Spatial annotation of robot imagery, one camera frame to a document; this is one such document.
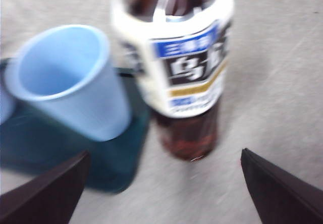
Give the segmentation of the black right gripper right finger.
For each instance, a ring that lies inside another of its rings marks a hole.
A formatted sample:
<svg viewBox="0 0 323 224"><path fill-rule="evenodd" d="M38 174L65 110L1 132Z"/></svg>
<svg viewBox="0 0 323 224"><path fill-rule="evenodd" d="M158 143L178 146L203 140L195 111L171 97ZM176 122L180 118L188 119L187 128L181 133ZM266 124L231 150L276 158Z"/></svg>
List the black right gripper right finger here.
<svg viewBox="0 0 323 224"><path fill-rule="evenodd" d="M262 223L322 223L322 190L251 150L241 152L245 183Z"/></svg>

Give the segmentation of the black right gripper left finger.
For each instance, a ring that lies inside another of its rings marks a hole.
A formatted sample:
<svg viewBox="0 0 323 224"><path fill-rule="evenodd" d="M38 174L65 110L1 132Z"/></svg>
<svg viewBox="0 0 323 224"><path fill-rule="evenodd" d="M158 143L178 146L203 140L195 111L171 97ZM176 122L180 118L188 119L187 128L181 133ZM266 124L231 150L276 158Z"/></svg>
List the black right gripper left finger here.
<svg viewBox="0 0 323 224"><path fill-rule="evenodd" d="M80 152L1 195L1 223L69 223L84 190L90 153Z"/></svg>

